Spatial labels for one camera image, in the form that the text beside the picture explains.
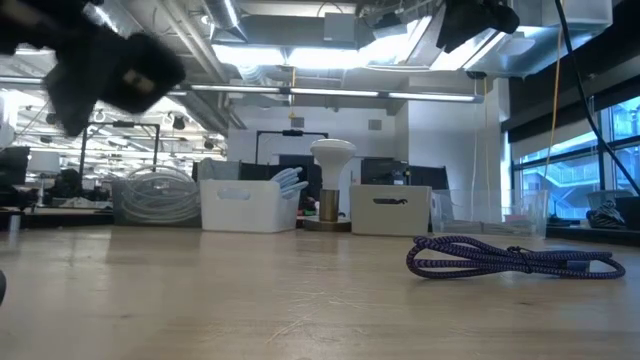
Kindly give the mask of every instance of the wooden table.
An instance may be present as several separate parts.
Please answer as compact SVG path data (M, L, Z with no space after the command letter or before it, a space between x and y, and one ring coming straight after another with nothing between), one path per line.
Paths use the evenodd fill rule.
M407 238L104 227L13 240L0 241L3 360L640 359L635 248L484 239L610 250L628 274L429 281L406 269Z

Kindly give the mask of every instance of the white box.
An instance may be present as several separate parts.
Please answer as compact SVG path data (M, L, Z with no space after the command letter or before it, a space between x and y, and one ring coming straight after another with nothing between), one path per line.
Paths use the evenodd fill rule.
M352 233L383 236L428 234L430 187L353 185L349 192Z
M276 233L294 230L300 192L283 199L275 181L200 181L202 229Z

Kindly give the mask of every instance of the braided cable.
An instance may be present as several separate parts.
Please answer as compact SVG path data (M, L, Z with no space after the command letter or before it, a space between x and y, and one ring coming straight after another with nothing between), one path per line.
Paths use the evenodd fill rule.
M503 250L466 236L444 236L434 239L417 237L407 254L407 267L412 273L428 279L454 279L496 274L505 271L538 273L573 279L617 279L625 274L624 267L611 259L609 252L530 251L517 246ZM422 250L433 250L467 260L416 259ZM614 271L588 272L571 268L572 262L600 261ZM455 271L424 269L461 268Z

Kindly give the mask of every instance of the white hose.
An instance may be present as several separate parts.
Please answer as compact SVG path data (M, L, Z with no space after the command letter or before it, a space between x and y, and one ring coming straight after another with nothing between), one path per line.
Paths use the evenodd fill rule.
M151 169L172 172L151 172ZM122 210L131 220L148 224L177 224L200 216L200 191L184 171L165 165L143 166L125 179Z

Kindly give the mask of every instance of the white lamp shade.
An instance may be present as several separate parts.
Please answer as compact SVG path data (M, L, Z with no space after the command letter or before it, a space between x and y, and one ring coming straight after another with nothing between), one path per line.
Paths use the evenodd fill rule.
M32 151L27 170L35 174L57 174L60 172L60 154L48 151Z
M356 153L356 146L344 140L322 139L311 144L311 153L322 168L322 188L340 190L340 173Z

